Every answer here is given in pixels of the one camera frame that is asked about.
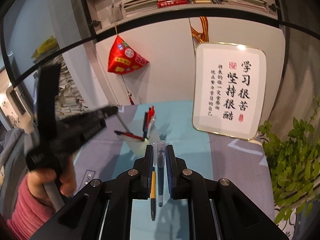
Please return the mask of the person left hand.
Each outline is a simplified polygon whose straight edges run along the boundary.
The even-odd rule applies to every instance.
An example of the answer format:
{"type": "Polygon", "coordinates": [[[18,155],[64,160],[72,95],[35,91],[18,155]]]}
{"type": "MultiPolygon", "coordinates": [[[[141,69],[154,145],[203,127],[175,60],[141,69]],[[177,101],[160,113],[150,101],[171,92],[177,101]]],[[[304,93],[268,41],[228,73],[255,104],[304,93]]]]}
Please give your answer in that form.
{"type": "MultiPolygon", "coordinates": [[[[51,168],[39,168],[27,173],[28,189],[33,197],[45,205],[51,205],[44,184],[53,182],[55,184],[57,175],[51,168]]],[[[75,170],[73,156],[66,160],[66,165],[60,178],[60,192],[66,197],[71,197],[76,191],[75,170]]]]}

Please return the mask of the pink sleeve forearm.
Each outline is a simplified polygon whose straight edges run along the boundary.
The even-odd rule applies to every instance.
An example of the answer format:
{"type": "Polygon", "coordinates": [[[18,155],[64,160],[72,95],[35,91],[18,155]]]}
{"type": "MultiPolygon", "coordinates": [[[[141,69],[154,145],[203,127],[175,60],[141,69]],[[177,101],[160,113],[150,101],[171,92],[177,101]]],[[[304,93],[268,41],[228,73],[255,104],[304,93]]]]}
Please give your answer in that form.
{"type": "Polygon", "coordinates": [[[30,239],[54,213],[52,207],[42,204],[30,193],[25,176],[18,188],[15,210],[7,225],[18,239],[30,239]]]}

